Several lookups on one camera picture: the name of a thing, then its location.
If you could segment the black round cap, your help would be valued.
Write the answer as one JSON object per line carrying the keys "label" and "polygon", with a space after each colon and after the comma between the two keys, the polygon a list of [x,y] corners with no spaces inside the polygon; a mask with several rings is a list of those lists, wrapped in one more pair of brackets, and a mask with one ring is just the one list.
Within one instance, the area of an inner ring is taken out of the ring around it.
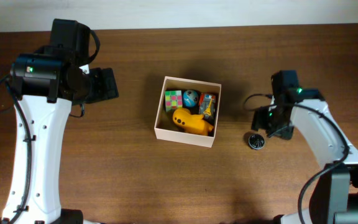
{"label": "black round cap", "polygon": [[248,138],[248,145],[253,150],[260,150],[265,146],[265,139],[260,134],[251,134]]}

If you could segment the red grey toy car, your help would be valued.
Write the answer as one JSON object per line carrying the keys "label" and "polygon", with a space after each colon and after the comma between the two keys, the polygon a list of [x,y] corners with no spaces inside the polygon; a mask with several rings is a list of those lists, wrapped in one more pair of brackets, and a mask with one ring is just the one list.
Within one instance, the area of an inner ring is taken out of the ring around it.
{"label": "red grey toy car", "polygon": [[199,100],[199,114],[209,123],[214,123],[216,114],[216,96],[210,93],[202,93]]}

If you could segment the pastel puzzle cube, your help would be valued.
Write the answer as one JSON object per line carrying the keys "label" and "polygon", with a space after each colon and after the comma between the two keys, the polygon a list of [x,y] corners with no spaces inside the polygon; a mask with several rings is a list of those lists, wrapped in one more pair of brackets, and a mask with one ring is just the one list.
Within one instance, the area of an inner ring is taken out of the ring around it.
{"label": "pastel puzzle cube", "polygon": [[181,90],[165,91],[165,111],[175,111],[183,107],[183,97]]}

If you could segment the orange toy figure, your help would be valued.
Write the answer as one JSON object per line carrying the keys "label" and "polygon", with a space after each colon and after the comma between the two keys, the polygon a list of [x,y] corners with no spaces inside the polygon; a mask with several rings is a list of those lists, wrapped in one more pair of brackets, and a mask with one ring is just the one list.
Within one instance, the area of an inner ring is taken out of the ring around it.
{"label": "orange toy figure", "polygon": [[186,108],[178,108],[173,112],[173,122],[186,133],[207,136],[214,126],[204,120],[203,114],[191,114]]}

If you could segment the blue ball with eyes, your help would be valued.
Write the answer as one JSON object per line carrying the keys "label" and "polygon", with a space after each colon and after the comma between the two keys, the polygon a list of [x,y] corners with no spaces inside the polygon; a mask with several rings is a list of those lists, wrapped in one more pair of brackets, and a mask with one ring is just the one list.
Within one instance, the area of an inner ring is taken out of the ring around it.
{"label": "blue ball with eyes", "polygon": [[187,108],[194,108],[198,104],[199,96],[196,90],[186,90],[183,93],[183,104]]}

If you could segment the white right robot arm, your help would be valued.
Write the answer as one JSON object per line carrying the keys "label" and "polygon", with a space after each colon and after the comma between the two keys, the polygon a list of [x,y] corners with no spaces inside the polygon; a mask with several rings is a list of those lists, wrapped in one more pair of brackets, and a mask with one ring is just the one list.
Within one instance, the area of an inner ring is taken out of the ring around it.
{"label": "white right robot arm", "polygon": [[252,129],[286,139],[298,129],[321,170],[302,187],[297,211],[274,223],[358,223],[358,150],[332,117],[318,90],[290,89],[269,95],[255,108]]}

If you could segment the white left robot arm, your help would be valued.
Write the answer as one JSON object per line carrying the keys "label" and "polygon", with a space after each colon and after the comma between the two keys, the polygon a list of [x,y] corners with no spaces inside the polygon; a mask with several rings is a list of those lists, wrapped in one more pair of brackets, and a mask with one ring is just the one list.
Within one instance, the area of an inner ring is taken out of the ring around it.
{"label": "white left robot arm", "polygon": [[111,68],[52,55],[21,54],[4,84],[16,112],[16,150],[0,223],[87,223],[62,208],[59,173],[65,126],[74,105],[118,97]]}

